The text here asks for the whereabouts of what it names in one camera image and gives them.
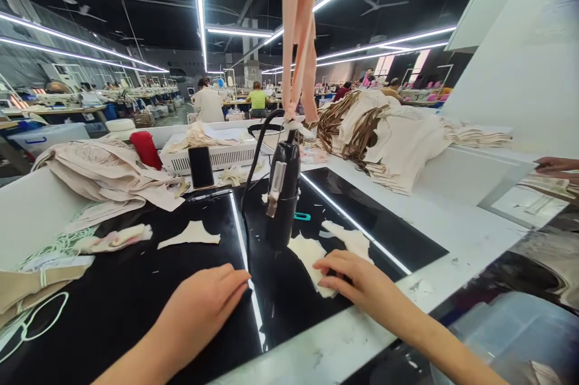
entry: smartphone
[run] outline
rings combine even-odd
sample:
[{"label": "smartphone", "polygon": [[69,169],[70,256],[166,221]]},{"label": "smartphone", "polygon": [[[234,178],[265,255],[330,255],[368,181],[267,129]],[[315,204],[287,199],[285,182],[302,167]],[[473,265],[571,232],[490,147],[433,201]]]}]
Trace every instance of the smartphone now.
[{"label": "smartphone", "polygon": [[193,187],[195,189],[215,185],[211,158],[207,147],[189,149],[189,166],[191,166],[191,177],[193,178]]}]

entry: white shirt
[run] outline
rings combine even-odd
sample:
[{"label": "white shirt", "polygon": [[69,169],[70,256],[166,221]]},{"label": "white shirt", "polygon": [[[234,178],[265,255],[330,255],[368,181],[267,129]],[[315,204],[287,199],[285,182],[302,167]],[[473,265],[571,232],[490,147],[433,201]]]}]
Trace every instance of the white shirt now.
[{"label": "white shirt", "polygon": [[195,110],[199,110],[199,119],[204,123],[224,121],[221,106],[221,97],[213,89],[205,87],[195,94],[193,107]]}]

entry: red thread spool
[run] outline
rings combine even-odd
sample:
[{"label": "red thread spool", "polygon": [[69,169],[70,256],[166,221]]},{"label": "red thread spool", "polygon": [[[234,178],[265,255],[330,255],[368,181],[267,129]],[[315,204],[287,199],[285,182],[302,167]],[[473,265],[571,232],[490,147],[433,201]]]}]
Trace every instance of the red thread spool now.
[{"label": "red thread spool", "polygon": [[161,159],[153,142],[153,136],[149,132],[134,132],[131,135],[131,143],[134,145],[141,162],[145,165],[161,170]]}]

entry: black power cord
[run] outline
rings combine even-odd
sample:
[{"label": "black power cord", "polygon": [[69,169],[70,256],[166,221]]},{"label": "black power cord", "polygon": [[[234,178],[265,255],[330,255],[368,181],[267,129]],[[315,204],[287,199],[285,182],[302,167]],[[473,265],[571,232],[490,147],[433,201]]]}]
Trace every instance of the black power cord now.
[{"label": "black power cord", "polygon": [[252,186],[250,184],[252,182],[253,172],[255,171],[255,166],[258,164],[259,154],[261,153],[261,144],[264,141],[265,131],[267,130],[267,126],[269,123],[277,116],[283,116],[285,114],[285,110],[283,109],[276,109],[271,112],[267,118],[265,119],[261,131],[259,132],[258,143],[255,147],[255,154],[253,155],[253,162],[252,167],[249,170],[249,174],[247,175],[247,181],[245,182],[245,190],[243,191],[243,196],[241,197],[241,217],[243,218],[243,224],[245,226],[245,249],[247,251],[247,271],[251,273],[251,264],[250,264],[250,253],[249,253],[249,227],[247,226],[247,220],[245,219],[245,196],[251,190]]}]

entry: green shirt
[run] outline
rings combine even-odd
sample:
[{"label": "green shirt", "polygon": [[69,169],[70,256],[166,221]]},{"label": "green shirt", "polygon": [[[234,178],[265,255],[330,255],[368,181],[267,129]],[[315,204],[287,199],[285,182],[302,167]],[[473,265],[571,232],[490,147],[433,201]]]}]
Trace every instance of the green shirt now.
[{"label": "green shirt", "polygon": [[248,98],[252,101],[252,109],[265,109],[267,95],[263,91],[251,91]]}]

